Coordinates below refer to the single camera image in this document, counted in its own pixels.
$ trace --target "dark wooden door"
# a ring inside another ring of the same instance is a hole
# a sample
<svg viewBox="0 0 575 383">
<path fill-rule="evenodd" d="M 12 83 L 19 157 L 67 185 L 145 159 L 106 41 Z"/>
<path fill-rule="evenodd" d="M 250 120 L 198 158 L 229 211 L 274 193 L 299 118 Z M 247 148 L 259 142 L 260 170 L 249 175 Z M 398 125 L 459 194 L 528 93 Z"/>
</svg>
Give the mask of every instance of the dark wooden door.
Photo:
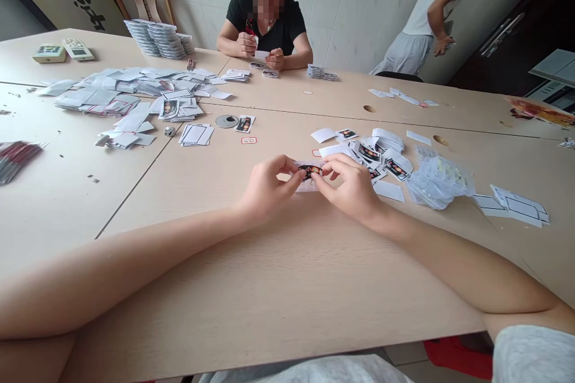
<svg viewBox="0 0 575 383">
<path fill-rule="evenodd" d="M 575 0 L 522 0 L 448 85 L 525 96 L 544 82 L 528 73 L 533 66 L 558 48 L 575 51 L 574 5 Z"/>
</svg>

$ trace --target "person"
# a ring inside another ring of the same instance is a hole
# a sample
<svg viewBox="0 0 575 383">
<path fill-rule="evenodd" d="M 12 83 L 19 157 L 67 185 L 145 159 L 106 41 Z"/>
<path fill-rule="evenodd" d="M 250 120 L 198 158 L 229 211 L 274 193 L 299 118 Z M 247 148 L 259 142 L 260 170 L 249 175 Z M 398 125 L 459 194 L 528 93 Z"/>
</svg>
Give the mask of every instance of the person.
<svg viewBox="0 0 575 383">
<path fill-rule="evenodd" d="M 483 313 L 495 340 L 495 382 L 575 381 L 573 309 L 498 254 L 382 202 L 368 169 L 351 158 L 333 154 L 324 161 L 323 176 L 313 172 L 311 177 L 329 202 L 382 241 L 399 245 Z M 290 172 L 293 176 L 287 182 L 277 178 Z M 324 178 L 330 174 L 331 181 L 343 179 L 339 188 Z M 3 280 L 2 380 L 37 382 L 41 376 L 43 382 L 56 383 L 73 348 L 75 331 L 190 256 L 265 223 L 292 197 L 305 175 L 292 159 L 274 157 L 253 168 L 245 194 L 229 208 L 101 238 Z M 262 383 L 411 381 L 374 355 L 202 375 L 204 383 L 256 378 Z"/>
<path fill-rule="evenodd" d="M 265 63 L 277 71 L 313 63 L 304 17 L 294 0 L 230 0 L 217 49 L 244 58 L 253 57 L 256 50 L 269 52 Z"/>
<path fill-rule="evenodd" d="M 383 60 L 370 72 L 399 72 L 419 75 L 433 45 L 434 56 L 445 55 L 455 43 L 445 20 L 461 0 L 417 0 L 402 32 L 395 38 Z"/>
</svg>

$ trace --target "light wooden table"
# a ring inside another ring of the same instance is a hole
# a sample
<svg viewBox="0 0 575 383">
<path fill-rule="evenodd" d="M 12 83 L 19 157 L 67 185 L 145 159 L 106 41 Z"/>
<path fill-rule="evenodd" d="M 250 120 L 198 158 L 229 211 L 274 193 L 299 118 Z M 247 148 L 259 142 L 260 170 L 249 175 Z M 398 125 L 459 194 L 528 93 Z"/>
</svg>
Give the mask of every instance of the light wooden table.
<svg viewBox="0 0 575 383">
<path fill-rule="evenodd" d="M 0 188 L 0 279 L 94 240 L 170 140 L 156 116 L 149 117 L 156 130 L 147 133 L 157 136 L 149 147 L 96 147 L 97 134 L 117 118 L 65 111 L 26 88 L 0 84 L 0 109 L 12 111 L 0 116 L 0 142 L 49 145 Z"/>
<path fill-rule="evenodd" d="M 305 69 L 283 71 L 279 79 L 270 79 L 262 76 L 261 71 L 250 69 L 249 64 L 247 59 L 231 59 L 226 65 L 226 70 L 252 71 L 249 83 L 224 86 L 225 91 L 233 93 L 234 97 L 226 100 L 210 98 L 204 102 L 560 140 L 573 134 L 542 121 L 513 118 L 510 113 L 512 106 L 501 95 L 345 71 L 336 71 L 340 78 L 336 82 L 309 78 Z M 390 87 L 420 102 L 432 100 L 440 106 L 422 108 L 399 98 L 380 99 L 368 91 L 389 92 Z"/>
<path fill-rule="evenodd" d="M 77 62 L 69 56 L 65 63 L 39 64 L 32 59 L 42 43 L 58 43 L 65 38 L 81 39 L 96 60 Z M 0 42 L 0 82 L 44 86 L 45 79 L 80 80 L 106 68 L 154 67 L 186 70 L 187 58 L 169 60 L 142 53 L 131 37 L 114 36 L 85 30 L 65 29 Z M 225 67 L 229 57 L 218 51 L 196 49 L 191 55 L 197 67 L 215 74 Z"/>
<path fill-rule="evenodd" d="M 434 141 L 434 148 L 473 170 L 480 192 L 487 193 L 494 183 L 538 199 L 549 209 L 552 224 L 526 229 L 506 220 L 502 230 L 499 219 L 484 217 L 467 197 L 456 198 L 445 211 L 433 211 L 413 204 L 405 188 L 407 203 L 385 201 L 502 254 L 575 305 L 568 286 L 575 275 L 568 261 L 572 253 L 564 254 L 573 247 L 567 244 L 575 227 L 567 196 L 575 187 L 538 181 L 539 168 L 526 163 L 528 154 L 542 154 L 565 165 L 560 174 L 572 171 L 575 159 L 555 141 L 203 108 L 211 113 L 202 117 L 206 123 L 214 123 L 220 114 L 255 115 L 249 136 L 256 136 L 258 143 L 242 145 L 245 135 L 224 129 L 216 129 L 208 147 L 181 148 L 171 141 L 105 235 L 224 208 L 239 199 L 256 162 L 277 153 L 313 159 L 311 151 L 320 145 L 309 134 L 323 127 L 350 127 L 360 135 L 374 127 L 397 133 L 405 139 L 404 154 L 417 168 L 417 142 L 405 137 L 409 129 L 447 140 L 448 147 Z M 497 154 L 497 161 L 482 156 L 483 148 Z M 177 181 L 161 180 L 166 174 Z M 398 184 L 390 175 L 384 180 Z M 532 235 L 529 242 L 525 232 Z M 545 256 L 523 261 L 520 255 L 533 258 L 529 248 L 535 241 L 544 244 Z M 549 277 L 542 278 L 538 270 Z M 266 226 L 192 257 L 86 327 L 63 381 L 78 381 L 80 375 L 86 382 L 143 381 L 482 329 L 475 310 L 394 244 L 347 218 L 320 194 L 304 193 Z"/>
</svg>

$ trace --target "remote control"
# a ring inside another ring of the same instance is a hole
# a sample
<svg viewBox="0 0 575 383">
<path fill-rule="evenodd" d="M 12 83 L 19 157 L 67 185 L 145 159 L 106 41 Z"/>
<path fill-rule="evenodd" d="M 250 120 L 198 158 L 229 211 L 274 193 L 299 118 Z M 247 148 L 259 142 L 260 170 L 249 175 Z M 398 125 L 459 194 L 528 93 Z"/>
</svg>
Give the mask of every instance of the remote control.
<svg viewBox="0 0 575 383">
<path fill-rule="evenodd" d="M 89 61 L 94 60 L 94 56 L 90 50 L 84 45 L 79 39 L 63 39 L 62 44 L 68 51 L 70 57 L 78 61 Z"/>
<path fill-rule="evenodd" d="M 62 63 L 66 61 L 66 51 L 61 45 L 43 44 L 32 58 L 38 63 Z"/>
</svg>

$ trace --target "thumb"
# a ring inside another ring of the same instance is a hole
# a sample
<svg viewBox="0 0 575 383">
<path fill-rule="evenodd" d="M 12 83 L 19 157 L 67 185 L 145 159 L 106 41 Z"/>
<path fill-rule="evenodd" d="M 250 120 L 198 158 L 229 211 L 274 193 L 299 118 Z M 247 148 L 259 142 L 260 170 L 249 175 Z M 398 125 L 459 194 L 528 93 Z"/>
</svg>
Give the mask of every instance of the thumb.
<svg viewBox="0 0 575 383">
<path fill-rule="evenodd" d="M 324 195 L 328 201 L 333 202 L 336 193 L 335 189 L 326 183 L 321 175 L 316 174 L 315 172 L 311 175 L 311 178 L 316 183 L 316 187 L 319 192 Z"/>
<path fill-rule="evenodd" d="M 283 193 L 286 193 L 288 196 L 291 196 L 295 193 L 298 189 L 299 185 L 301 184 L 301 180 L 304 179 L 305 171 L 298 171 L 297 174 L 294 174 L 288 182 L 282 184 L 280 186 Z"/>
</svg>

